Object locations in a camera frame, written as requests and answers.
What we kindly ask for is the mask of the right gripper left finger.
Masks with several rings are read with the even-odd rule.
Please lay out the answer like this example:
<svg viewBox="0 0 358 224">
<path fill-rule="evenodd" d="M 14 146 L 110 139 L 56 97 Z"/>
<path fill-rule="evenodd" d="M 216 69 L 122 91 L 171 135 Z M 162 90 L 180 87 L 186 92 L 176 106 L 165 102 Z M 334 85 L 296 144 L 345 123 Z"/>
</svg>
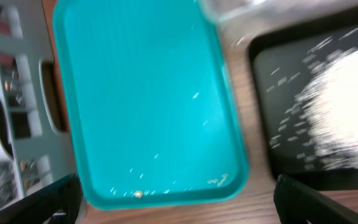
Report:
<svg viewBox="0 0 358 224">
<path fill-rule="evenodd" d="M 0 210 L 0 223 L 75 224 L 83 193 L 78 175 L 69 174 Z"/>
</svg>

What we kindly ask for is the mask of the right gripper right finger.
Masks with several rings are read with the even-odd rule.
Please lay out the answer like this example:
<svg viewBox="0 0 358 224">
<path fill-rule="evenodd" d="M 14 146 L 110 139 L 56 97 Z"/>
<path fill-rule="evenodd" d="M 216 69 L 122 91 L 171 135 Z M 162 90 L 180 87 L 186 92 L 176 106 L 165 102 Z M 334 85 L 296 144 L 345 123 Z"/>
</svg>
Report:
<svg viewBox="0 0 358 224">
<path fill-rule="evenodd" d="M 358 224 L 358 213 L 287 175 L 278 176 L 273 201 L 284 224 Z"/>
</svg>

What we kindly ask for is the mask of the pile of white rice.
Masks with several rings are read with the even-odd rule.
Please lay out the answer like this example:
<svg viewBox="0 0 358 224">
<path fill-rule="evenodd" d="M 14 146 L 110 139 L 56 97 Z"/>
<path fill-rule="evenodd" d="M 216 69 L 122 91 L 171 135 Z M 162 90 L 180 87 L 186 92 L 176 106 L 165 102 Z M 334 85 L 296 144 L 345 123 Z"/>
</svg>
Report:
<svg viewBox="0 0 358 224">
<path fill-rule="evenodd" d="M 358 168 L 358 47 L 336 52 L 313 75 L 295 101 L 305 106 L 315 153 L 328 168 Z"/>
</svg>

